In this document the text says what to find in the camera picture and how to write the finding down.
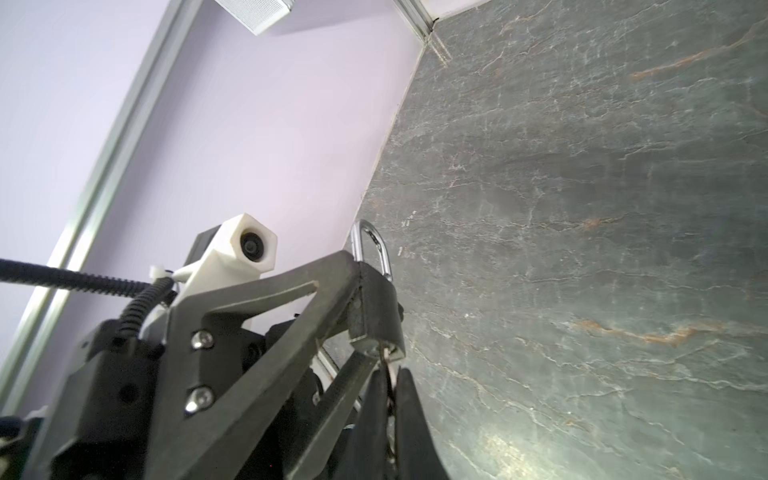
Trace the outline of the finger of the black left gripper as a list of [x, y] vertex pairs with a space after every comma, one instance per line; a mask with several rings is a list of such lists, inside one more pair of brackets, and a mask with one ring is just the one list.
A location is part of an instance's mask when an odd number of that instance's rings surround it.
[[285, 479], [314, 479], [322, 473], [376, 364], [372, 357], [355, 352], [343, 365], [308, 421], [294, 429], [284, 455]]

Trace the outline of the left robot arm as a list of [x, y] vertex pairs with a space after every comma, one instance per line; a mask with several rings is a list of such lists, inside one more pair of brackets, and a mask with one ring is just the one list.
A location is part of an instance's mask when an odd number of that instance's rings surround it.
[[7, 283], [124, 296], [81, 344], [53, 409], [1, 420], [5, 479], [384, 479], [388, 442], [347, 426], [374, 360], [318, 402], [310, 362], [350, 327], [372, 270], [337, 252], [209, 293], [3, 261]]

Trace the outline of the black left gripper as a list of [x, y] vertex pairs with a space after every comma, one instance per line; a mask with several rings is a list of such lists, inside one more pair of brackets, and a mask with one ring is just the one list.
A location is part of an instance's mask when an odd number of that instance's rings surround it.
[[21, 479], [271, 478], [259, 444], [359, 287], [339, 251], [262, 280], [193, 294], [167, 341], [120, 340], [102, 323], [82, 345]]

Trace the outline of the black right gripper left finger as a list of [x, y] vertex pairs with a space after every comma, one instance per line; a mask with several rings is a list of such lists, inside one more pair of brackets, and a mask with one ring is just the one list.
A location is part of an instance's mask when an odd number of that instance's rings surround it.
[[372, 373], [368, 382], [362, 409], [334, 479], [393, 478], [387, 419], [386, 380], [379, 368]]

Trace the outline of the black padlock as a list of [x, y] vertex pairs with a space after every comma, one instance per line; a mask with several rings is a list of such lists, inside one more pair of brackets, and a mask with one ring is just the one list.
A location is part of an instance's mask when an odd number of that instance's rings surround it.
[[[376, 246], [379, 270], [364, 259], [364, 234]], [[350, 343], [361, 354], [377, 358], [387, 351], [388, 361], [400, 361], [406, 356], [402, 315], [385, 241], [372, 223], [360, 219], [352, 227], [350, 242], [360, 280], [355, 299], [348, 309]]]

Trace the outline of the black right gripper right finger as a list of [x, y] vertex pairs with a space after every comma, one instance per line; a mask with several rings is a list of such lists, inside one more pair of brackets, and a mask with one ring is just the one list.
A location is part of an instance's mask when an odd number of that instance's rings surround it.
[[398, 371], [394, 389], [395, 457], [399, 479], [448, 480], [436, 451], [414, 377]]

